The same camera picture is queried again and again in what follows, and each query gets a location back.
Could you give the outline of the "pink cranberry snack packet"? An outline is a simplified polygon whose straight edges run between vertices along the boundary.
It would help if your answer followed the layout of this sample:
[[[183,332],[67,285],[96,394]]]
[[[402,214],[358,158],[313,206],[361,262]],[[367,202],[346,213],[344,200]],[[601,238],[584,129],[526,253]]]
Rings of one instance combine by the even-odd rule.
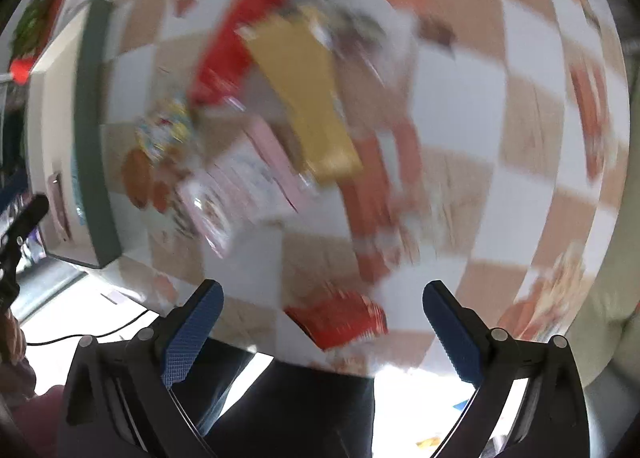
[[[294,169],[262,117],[222,114],[201,123],[198,162],[177,194],[196,231],[225,258],[248,230],[305,209],[317,186]]]

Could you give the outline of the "cartoon print snack packet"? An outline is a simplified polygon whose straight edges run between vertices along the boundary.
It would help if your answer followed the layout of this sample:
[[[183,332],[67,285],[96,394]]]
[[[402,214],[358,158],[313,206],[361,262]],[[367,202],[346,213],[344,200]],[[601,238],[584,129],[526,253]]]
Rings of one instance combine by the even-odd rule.
[[[182,95],[159,100],[156,107],[136,125],[139,148],[156,166],[179,158],[194,137],[191,111]]]

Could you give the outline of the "long red snack packet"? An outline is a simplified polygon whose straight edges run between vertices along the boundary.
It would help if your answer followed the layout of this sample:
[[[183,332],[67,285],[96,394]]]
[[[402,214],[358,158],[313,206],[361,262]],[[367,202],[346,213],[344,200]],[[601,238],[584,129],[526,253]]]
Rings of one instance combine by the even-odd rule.
[[[233,0],[198,62],[189,90],[194,105],[217,106],[237,98],[252,66],[239,30],[261,22],[286,0]]]

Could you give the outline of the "gold snack packet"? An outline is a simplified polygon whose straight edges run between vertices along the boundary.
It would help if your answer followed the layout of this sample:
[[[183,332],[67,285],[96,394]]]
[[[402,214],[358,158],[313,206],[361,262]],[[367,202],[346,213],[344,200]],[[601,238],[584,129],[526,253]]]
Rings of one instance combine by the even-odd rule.
[[[328,16],[302,5],[243,27],[239,35],[285,106],[299,170],[321,185],[360,172],[362,162],[341,115]]]

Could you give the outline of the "white tray green rim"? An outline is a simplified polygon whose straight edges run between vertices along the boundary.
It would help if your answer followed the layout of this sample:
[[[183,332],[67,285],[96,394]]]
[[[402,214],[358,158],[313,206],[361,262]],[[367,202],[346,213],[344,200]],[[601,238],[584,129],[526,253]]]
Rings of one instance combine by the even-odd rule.
[[[105,185],[100,135],[102,56],[112,4],[88,0],[30,70],[27,173],[49,201],[39,224],[47,255],[99,270],[122,254]]]

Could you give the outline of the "small red snack packet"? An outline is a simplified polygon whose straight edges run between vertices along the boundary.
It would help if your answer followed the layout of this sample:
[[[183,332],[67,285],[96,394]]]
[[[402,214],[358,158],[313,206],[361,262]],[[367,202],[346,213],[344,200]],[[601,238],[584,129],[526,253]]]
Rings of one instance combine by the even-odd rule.
[[[322,351],[388,334],[384,310],[357,291],[336,290],[314,304],[284,311]]]

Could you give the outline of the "red plastic stool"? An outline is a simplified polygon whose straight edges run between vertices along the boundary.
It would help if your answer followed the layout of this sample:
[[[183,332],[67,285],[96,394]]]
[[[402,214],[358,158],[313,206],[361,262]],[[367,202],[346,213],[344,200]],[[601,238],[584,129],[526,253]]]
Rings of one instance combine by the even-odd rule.
[[[10,63],[12,81],[18,85],[25,85],[29,80],[35,61],[35,57],[23,57],[12,60]]]

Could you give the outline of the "potted green plant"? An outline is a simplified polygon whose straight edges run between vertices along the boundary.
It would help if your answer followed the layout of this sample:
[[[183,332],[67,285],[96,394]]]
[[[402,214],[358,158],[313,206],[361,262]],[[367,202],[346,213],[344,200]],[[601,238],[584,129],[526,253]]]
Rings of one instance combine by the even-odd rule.
[[[11,41],[11,60],[34,54],[46,28],[52,0],[30,0],[18,21]]]

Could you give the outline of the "checkered tablecloth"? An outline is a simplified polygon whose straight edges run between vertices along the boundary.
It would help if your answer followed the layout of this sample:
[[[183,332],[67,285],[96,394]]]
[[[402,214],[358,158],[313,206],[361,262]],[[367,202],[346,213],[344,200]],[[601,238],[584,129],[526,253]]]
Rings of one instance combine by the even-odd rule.
[[[358,376],[439,367],[432,280],[575,319],[627,169],[607,0],[105,1],[97,278],[160,314],[216,280],[216,339]]]

